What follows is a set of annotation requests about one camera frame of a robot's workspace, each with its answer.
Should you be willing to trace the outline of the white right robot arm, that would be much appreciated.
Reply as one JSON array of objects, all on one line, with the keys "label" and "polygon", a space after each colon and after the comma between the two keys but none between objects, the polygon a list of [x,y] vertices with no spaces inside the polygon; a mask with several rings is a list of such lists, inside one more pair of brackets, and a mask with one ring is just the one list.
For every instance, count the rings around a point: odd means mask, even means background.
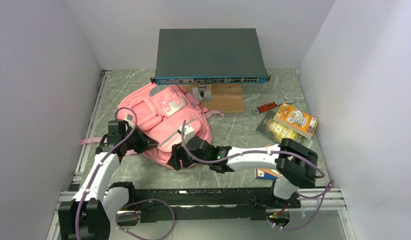
[{"label": "white right robot arm", "polygon": [[269,193],[269,202],[282,207],[299,189],[313,189],[316,179],[324,177],[318,168],[318,154],[290,138],[268,147],[239,148],[214,146],[195,136],[187,143],[172,146],[168,165],[175,170],[193,164],[207,165],[217,173],[244,169],[269,169],[280,173]]}]

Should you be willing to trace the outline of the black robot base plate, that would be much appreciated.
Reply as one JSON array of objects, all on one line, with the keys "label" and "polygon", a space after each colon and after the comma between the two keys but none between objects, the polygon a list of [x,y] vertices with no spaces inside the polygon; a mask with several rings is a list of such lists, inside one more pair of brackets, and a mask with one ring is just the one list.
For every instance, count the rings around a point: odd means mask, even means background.
[{"label": "black robot base plate", "polygon": [[249,219],[264,221],[278,210],[299,209],[300,198],[273,195],[270,187],[135,189],[120,209],[141,223],[176,220]]}]

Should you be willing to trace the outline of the pink school backpack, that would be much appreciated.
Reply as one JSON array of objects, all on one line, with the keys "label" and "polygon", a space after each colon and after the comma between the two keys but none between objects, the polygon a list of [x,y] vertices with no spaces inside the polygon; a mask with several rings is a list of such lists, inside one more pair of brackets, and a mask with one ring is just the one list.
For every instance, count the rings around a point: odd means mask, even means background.
[{"label": "pink school backpack", "polygon": [[[201,107],[194,94],[179,85],[155,85],[149,83],[126,96],[118,105],[119,119],[136,123],[148,137],[158,142],[144,155],[152,161],[172,168],[168,164],[172,146],[181,143],[178,129],[183,121],[193,130],[195,136],[210,143],[212,133],[208,118],[220,114],[217,110]],[[137,120],[132,120],[134,110]]]}]

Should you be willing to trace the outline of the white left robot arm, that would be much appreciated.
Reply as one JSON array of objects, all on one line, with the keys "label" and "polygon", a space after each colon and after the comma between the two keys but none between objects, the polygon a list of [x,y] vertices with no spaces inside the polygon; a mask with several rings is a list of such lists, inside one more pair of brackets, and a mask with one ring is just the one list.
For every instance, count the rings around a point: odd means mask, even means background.
[{"label": "white left robot arm", "polygon": [[110,120],[85,182],[70,201],[63,201],[58,207],[61,239],[107,240],[110,219],[121,207],[131,210],[138,201],[131,182],[112,184],[111,193],[106,195],[112,175],[126,153],[141,154],[157,144],[139,129],[137,120]]}]

